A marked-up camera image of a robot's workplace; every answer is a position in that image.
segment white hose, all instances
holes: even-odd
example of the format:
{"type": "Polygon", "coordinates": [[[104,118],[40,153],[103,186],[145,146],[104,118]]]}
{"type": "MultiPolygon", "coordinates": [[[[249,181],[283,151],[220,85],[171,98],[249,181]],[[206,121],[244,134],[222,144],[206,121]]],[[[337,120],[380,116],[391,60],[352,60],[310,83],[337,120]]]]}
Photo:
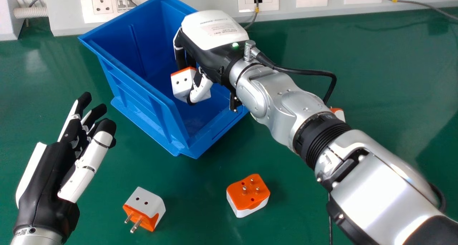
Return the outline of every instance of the white hose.
{"type": "Polygon", "coordinates": [[[39,18],[47,17],[48,9],[46,7],[15,8],[13,13],[17,19],[39,18]]]}

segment green table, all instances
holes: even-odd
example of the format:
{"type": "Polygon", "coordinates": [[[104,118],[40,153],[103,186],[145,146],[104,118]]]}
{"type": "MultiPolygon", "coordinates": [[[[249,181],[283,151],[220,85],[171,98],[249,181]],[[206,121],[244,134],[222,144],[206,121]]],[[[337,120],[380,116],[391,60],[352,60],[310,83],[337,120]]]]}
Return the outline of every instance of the green table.
{"type": "MultiPolygon", "coordinates": [[[[458,9],[448,9],[458,14],[458,9]]],[[[458,219],[458,26],[429,10],[256,23],[251,37],[274,61],[326,69],[339,81],[330,105],[347,122],[438,185],[458,219]]],[[[0,43],[0,244],[16,219],[16,186],[37,141],[50,144],[84,91],[93,105],[113,95],[94,54],[75,36],[54,38],[31,20],[20,40],[0,43]]],[[[329,80],[294,76],[324,95],[329,80]]],[[[312,170],[265,126],[243,118],[199,160],[173,157],[108,106],[117,146],[78,201],[67,244],[326,244],[327,193],[312,170]],[[267,206],[237,219],[226,187],[259,173],[267,206]],[[121,206],[137,186],[161,196],[167,212],[154,233],[130,234],[121,206]]],[[[335,244],[350,244],[338,229],[335,244]]]]}

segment black and white robotic hand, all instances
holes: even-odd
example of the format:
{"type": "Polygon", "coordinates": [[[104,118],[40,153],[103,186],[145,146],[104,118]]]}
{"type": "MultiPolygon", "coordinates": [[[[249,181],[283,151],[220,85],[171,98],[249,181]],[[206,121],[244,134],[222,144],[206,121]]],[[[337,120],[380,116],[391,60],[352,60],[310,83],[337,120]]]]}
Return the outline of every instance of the black and white robotic hand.
{"type": "Polygon", "coordinates": [[[199,94],[208,92],[204,87],[209,84],[196,88],[206,83],[202,79],[226,87],[232,111],[244,105],[277,142],[314,170],[329,193],[329,216],[355,244],[458,244],[458,224],[444,215],[440,192],[326,106],[335,85],[333,74],[273,63],[243,27],[216,10],[186,16],[173,48],[179,68],[171,77],[176,98],[189,104],[209,98],[199,94]],[[177,78],[189,76],[183,70],[187,67],[195,71],[193,85],[179,87],[177,78]],[[300,89],[288,74],[322,75],[332,82],[321,100],[300,89]]]}
{"type": "Polygon", "coordinates": [[[116,144],[116,124],[99,120],[104,104],[82,117],[91,100],[85,92],[75,101],[57,142],[36,145],[16,191],[12,245],[61,245],[75,230],[76,202],[116,144]]]}

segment blue plastic bin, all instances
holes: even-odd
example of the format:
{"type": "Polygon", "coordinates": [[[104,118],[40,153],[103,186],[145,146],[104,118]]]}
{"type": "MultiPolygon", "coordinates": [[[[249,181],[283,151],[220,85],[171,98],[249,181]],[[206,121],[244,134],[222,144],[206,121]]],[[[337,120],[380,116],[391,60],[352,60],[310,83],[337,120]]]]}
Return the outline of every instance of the blue plastic bin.
{"type": "Polygon", "coordinates": [[[229,110],[229,91],[189,106],[172,93],[177,71],[172,40],[183,18],[196,12],[179,0],[149,0],[80,36],[98,56],[113,91],[111,104],[172,155],[198,158],[246,113],[229,110]]]}

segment black ribbed joint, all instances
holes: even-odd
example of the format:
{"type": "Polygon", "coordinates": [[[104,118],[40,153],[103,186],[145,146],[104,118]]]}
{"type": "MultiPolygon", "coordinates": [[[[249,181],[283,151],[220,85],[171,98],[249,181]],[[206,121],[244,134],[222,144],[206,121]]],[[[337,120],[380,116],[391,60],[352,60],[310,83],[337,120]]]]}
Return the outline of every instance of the black ribbed joint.
{"type": "Polygon", "coordinates": [[[323,150],[334,139],[351,128],[333,113],[316,114],[296,132],[293,147],[307,165],[314,170],[323,150]]]}

